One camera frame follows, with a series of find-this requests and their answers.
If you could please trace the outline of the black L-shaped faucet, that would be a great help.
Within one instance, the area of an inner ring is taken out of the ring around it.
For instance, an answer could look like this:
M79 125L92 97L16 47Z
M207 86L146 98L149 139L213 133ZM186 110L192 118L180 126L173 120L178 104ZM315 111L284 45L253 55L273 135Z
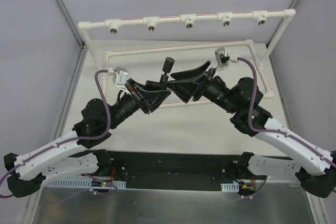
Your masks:
M166 90L166 83L169 77L167 75L161 75L159 82L147 80L145 87L150 90Z

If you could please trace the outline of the black faucet valve handle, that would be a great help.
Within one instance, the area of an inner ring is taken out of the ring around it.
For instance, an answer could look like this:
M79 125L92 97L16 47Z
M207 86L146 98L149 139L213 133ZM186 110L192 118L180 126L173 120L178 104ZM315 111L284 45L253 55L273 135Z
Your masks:
M163 67L162 67L162 71L163 71L162 76L164 77L167 76L167 74L171 72L174 64L175 64L175 60L173 58L166 57Z

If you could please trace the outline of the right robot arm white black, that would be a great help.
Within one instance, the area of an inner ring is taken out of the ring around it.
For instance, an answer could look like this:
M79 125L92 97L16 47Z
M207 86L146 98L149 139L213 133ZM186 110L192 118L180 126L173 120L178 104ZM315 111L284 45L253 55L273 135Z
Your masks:
M237 60L249 65L253 76L241 78L231 89L216 76L209 61L196 69L171 74L167 87L185 103L207 98L233 115L230 122L238 131L272 145L290 158L286 161L243 153L243 161L236 166L240 178L283 177L314 196L327 198L335 191L335 152L311 144L259 106L263 94L257 86L256 70L250 61L241 57Z

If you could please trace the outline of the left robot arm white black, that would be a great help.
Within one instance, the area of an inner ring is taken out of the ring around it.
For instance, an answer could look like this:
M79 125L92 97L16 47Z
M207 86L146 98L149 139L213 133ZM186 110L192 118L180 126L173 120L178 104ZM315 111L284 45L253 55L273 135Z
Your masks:
M81 111L82 120L54 141L27 154L4 156L5 180L12 197L21 198L40 189L47 180L45 171L53 173L52 165L73 154L87 151L111 136L137 110L145 114L155 111L171 94L165 81L140 84L133 79L125 83L126 93L114 105L105 98L90 100Z

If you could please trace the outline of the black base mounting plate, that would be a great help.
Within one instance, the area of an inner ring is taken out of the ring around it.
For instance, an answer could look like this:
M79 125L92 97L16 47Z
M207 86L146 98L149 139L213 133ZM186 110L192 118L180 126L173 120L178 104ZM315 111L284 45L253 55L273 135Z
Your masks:
M239 166L239 155L108 151L111 166L92 174L127 189L220 191L233 181L264 180Z

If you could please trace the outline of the left aluminium frame post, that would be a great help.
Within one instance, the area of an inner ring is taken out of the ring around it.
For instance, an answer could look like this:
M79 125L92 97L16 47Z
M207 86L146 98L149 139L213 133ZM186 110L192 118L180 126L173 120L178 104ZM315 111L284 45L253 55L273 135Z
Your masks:
M87 55L86 44L82 40L82 37L77 29L77 25L73 21L64 1L63 0L54 0L54 1L66 25L69 28L73 39L75 39L76 46L79 51L75 54L75 64L70 69L69 81L66 84L66 93L62 100L60 111L58 112L57 115L55 130L51 135L52 140L60 137L65 129L70 107L75 95L75 90Z

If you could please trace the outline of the white PVC pipe frame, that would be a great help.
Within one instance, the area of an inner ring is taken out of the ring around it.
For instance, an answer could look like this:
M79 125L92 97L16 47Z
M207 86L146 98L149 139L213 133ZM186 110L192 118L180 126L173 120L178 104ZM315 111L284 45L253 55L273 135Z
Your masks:
M246 46L248 47L256 69L259 73L261 81L265 87L264 98L272 99L275 93L267 79L267 75L264 71L264 65L269 58L270 54L277 45L279 39L283 35L289 23L293 20L296 14L295 9L284 9L280 11L267 11L267 10L257 10L253 12L221 12L216 14L183 14L180 16L149 16L135 19L106 19L97 22L79 22L77 27L80 31L85 45L91 54L94 64L98 69L107 69L109 64L109 59L114 56L126 56L126 55L140 55L140 54L153 54L155 52L169 52L169 51L186 51L186 50L196 50L214 47L237 47ZM89 31L96 28L107 28L112 34L117 34L122 27L125 26L140 26L143 25L148 31L155 31L157 26L160 24L172 24L181 23L186 29L191 29L194 27L196 22L203 21L219 21L224 27L228 27L235 19L252 19L256 21L257 25L264 25L270 18L281 18L279 27L277 28L275 34L273 35L266 52L260 56L255 48L255 42L251 39L236 40L236 41L225 41L225 42L214 42L207 44L198 45L183 45L183 46L173 46L173 47L159 47L159 48L149 48L149 49L135 49L128 51L106 51L101 57L98 56L95 45L93 44Z

